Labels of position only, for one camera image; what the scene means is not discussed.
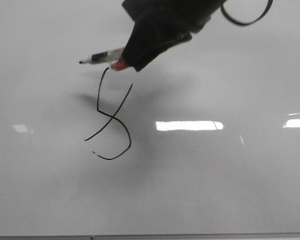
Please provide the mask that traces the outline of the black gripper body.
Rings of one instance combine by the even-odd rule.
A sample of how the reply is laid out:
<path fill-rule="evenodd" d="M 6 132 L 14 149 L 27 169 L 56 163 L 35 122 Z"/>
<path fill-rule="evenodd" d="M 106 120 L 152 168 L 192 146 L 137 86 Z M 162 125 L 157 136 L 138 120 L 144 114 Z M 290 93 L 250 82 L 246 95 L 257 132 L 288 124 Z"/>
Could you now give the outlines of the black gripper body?
<path fill-rule="evenodd" d="M 153 14 L 179 28 L 198 33 L 224 0 L 125 0 L 122 7 L 136 21 L 141 15 Z"/>

